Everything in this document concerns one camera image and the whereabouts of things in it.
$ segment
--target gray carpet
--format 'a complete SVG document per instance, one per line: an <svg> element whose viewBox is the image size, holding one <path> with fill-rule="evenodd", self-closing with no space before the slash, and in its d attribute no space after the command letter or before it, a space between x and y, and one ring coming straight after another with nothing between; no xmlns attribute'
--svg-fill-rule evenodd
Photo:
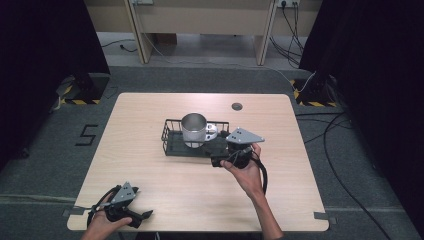
<svg viewBox="0 0 424 240"><path fill-rule="evenodd" d="M289 78L310 73L286 71ZM62 105L53 112L30 146L27 159L10 161L0 173L0 239L79 239L69 231L64 209L73 205L119 93L201 92L287 94L290 96L324 206L332 219L322 233L286 233L286 239L385 239L376 224L341 187L324 151L323 134L341 107L304 107L295 103L291 87L272 70L111 67L111 80L98 105ZM347 114L326 137L338 176L392 239L420 239L387 181L373 169L370 156ZM96 135L91 146L80 134ZM125 233L134 239L135 233ZM117 234L110 239L119 239Z"/></svg>

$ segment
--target person's right hand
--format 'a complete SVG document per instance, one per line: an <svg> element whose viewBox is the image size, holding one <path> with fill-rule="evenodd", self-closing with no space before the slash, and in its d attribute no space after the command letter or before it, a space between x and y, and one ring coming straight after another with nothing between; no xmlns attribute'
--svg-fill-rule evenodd
<svg viewBox="0 0 424 240"><path fill-rule="evenodd" d="M253 157L257 159L261 155L261 147L257 143L252 144ZM236 178L237 182L240 184L241 188L246 192L249 198L254 198L258 195L264 195L262 190L262 180L259 167L252 160L249 161L249 164L243 168L238 169L234 165L225 160L221 160L221 166L231 172Z"/></svg>

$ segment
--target human hand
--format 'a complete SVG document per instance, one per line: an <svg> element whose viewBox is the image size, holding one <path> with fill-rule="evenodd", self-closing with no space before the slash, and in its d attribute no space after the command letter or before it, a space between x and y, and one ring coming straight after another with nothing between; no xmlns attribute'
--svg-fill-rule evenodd
<svg viewBox="0 0 424 240"><path fill-rule="evenodd" d="M105 197L103 202L106 202L109 199L111 194ZM132 222L132 218L122 218L116 222L111 222L107 219L106 213L101 207L91 220L90 225L87 230L83 234L81 240L103 240L106 239L110 234L119 228L130 224Z"/></svg>
<svg viewBox="0 0 424 240"><path fill-rule="evenodd" d="M252 143L252 148L254 151L253 158L258 159L261 155L261 147L257 143ZM233 174L249 198L253 199L258 195L264 195L261 174L255 162L250 160L249 164L243 169L236 168L231 162L225 160L221 160L220 164Z"/></svg>

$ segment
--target forearm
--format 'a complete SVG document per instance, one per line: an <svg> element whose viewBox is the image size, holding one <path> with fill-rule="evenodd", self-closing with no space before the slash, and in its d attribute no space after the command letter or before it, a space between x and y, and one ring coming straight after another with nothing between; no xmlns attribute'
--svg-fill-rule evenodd
<svg viewBox="0 0 424 240"><path fill-rule="evenodd" d="M258 215L259 223L261 224L264 239L271 240L281 238L283 232L272 214L265 195L263 193L256 194L251 199Z"/></svg>

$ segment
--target person's left hand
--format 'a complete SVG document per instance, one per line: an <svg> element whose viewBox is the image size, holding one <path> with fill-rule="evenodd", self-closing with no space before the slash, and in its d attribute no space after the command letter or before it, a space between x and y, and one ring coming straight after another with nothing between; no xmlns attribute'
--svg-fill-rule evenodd
<svg viewBox="0 0 424 240"><path fill-rule="evenodd" d="M109 199L110 194L105 197L103 202L106 202L106 199ZM83 234L81 240L103 240L106 239L110 234L119 228L130 224L132 222L132 218L122 218L116 222L111 222L107 219L106 213L103 210L103 207L96 212L91 220L90 225L87 230Z"/></svg>

